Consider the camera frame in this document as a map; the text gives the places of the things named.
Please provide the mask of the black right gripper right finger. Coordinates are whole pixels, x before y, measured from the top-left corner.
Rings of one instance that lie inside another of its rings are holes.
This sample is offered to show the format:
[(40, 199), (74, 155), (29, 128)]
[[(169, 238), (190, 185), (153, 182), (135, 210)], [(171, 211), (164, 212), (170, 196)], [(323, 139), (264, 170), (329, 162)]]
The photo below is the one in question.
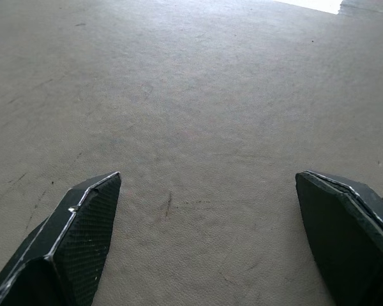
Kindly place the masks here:
[(337, 305), (383, 305), (383, 198), (349, 178), (303, 171), (296, 191), (308, 243)]

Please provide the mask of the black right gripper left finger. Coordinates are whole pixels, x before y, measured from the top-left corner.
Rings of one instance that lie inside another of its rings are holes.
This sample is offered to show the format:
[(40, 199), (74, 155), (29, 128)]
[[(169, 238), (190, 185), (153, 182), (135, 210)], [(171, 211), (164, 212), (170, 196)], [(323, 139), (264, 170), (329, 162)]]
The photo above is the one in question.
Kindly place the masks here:
[(120, 187), (115, 171), (70, 188), (0, 271), (0, 305), (91, 305), (110, 249)]

